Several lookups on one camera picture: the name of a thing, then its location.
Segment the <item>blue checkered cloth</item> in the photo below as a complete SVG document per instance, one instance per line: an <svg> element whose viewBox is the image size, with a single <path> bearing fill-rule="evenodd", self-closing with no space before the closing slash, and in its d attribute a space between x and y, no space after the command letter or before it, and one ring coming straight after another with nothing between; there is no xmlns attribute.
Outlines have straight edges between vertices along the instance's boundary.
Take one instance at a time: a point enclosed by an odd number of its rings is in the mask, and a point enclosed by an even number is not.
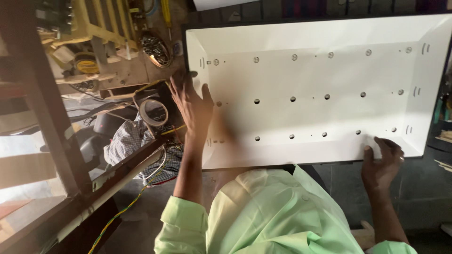
<svg viewBox="0 0 452 254"><path fill-rule="evenodd" d="M111 165L116 165L127 156L138 150L146 143L152 141L152 136L149 133L143 119L140 114L132 122L126 121L116 131L111 143L104 147L105 161ZM177 177L180 168L180 162L182 160L182 154L184 153L184 146L172 146L167 148L166 164L162 172L155 178L150 177L144 180L143 184L149 183L149 180L154 178L149 185L161 184ZM134 179L145 179L152 172L154 172L163 162L164 156L154 164L148 166L143 172L140 172Z"/></svg>

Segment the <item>white metal tray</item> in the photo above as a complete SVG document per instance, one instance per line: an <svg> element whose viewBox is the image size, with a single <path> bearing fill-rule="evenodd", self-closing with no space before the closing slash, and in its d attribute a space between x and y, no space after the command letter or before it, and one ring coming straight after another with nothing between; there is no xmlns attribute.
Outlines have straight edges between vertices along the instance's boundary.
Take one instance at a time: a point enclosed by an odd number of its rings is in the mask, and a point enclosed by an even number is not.
<svg viewBox="0 0 452 254"><path fill-rule="evenodd" d="M422 156L451 30L452 14L186 30L196 91L248 148L231 161L210 131L202 168L362 160L374 136Z"/></svg>

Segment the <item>hand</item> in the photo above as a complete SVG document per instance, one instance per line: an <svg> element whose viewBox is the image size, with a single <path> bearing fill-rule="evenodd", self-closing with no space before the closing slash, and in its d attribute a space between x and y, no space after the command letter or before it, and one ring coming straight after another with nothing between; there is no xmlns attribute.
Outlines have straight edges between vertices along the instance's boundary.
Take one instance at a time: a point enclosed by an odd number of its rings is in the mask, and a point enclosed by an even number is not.
<svg viewBox="0 0 452 254"><path fill-rule="evenodd" d="M196 72L176 71L170 78L169 88L187 125L186 136L189 135L203 143L206 140L207 129L212 118L213 101L207 84L202 86L203 99L196 94L192 79L195 76Z"/></svg>
<svg viewBox="0 0 452 254"><path fill-rule="evenodd" d="M389 186L399 171L404 153L401 147L391 140L378 137L374 140L381 149L382 159L374 160L372 148L366 146L361 177L369 194L375 192L389 194Z"/></svg>

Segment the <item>light green shirt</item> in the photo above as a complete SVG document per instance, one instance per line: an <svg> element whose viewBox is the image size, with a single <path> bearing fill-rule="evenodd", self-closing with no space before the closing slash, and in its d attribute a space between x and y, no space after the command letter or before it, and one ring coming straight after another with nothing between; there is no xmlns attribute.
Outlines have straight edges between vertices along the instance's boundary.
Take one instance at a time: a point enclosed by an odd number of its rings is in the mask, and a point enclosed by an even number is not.
<svg viewBox="0 0 452 254"><path fill-rule="evenodd" d="M257 169L227 183L203 206L171 196L162 213L156 253L363 253L330 195L296 166ZM384 241L375 254L415 254L406 243Z"/></svg>

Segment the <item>yellow screwdriver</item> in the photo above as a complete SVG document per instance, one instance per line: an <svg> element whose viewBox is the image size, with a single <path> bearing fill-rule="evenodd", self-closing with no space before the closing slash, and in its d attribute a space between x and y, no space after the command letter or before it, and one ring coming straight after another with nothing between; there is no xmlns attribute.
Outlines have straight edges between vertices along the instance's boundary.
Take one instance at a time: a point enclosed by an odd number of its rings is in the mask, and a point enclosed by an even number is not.
<svg viewBox="0 0 452 254"><path fill-rule="evenodd" d="M163 18L166 22L166 27L168 27L169 41L171 42L173 39L171 38L171 14L170 14L170 6L169 0L161 0L162 3L162 13Z"/></svg>

